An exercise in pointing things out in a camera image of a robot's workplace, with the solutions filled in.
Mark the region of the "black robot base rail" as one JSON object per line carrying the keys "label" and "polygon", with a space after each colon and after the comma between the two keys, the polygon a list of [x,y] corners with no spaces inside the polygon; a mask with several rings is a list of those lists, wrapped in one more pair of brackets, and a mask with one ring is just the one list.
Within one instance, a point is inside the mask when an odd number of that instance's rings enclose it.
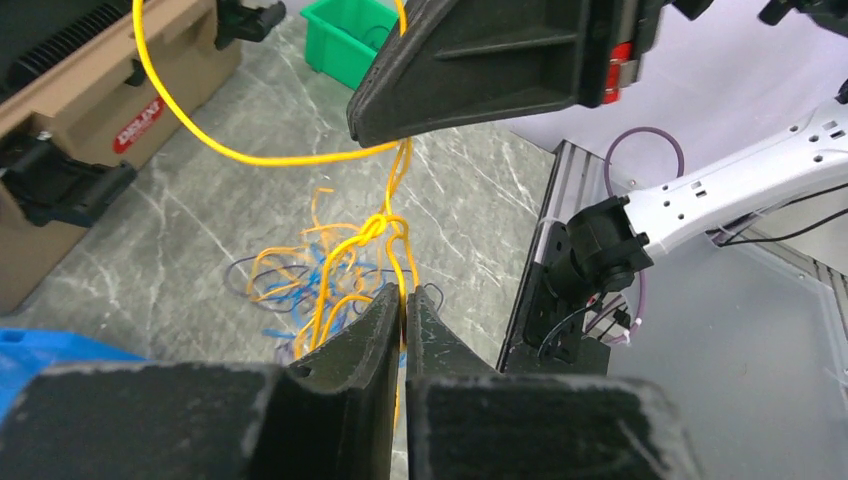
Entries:
{"label": "black robot base rail", "polygon": [[625,200],[592,194],[602,160],[563,140],[555,162],[496,367],[505,374],[608,371],[610,348],[583,332],[589,298],[622,287],[648,264]]}

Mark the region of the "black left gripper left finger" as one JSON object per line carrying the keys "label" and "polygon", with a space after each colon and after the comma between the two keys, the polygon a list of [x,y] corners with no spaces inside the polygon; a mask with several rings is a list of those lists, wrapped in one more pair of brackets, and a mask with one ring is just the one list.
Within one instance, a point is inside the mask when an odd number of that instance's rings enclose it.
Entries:
{"label": "black left gripper left finger", "polygon": [[53,366],[1,426],[5,479],[385,479],[401,308],[385,288],[288,366]]}

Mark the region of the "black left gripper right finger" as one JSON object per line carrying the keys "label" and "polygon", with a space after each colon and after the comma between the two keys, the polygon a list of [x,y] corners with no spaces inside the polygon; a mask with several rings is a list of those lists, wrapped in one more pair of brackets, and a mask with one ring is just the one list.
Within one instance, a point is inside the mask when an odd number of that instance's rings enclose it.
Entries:
{"label": "black left gripper right finger", "polygon": [[656,385],[502,374],[408,298],[406,418],[413,479],[699,479],[678,409]]}

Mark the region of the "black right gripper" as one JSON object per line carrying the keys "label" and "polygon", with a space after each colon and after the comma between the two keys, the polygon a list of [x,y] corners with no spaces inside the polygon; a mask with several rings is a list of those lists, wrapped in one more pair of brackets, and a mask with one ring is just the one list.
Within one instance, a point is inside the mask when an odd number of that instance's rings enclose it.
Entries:
{"label": "black right gripper", "polygon": [[411,1],[347,108],[363,147],[469,124],[617,102],[639,81],[662,11],[709,1]]}

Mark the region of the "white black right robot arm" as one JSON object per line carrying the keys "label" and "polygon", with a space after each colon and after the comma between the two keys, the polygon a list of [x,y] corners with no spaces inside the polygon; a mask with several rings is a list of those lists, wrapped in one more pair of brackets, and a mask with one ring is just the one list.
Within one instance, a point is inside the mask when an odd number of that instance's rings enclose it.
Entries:
{"label": "white black right robot arm", "polygon": [[[411,1],[347,107],[374,147],[434,130],[614,102],[634,83],[660,1]],[[575,214],[543,277],[582,307],[690,238],[847,173],[847,94],[664,185]]]}

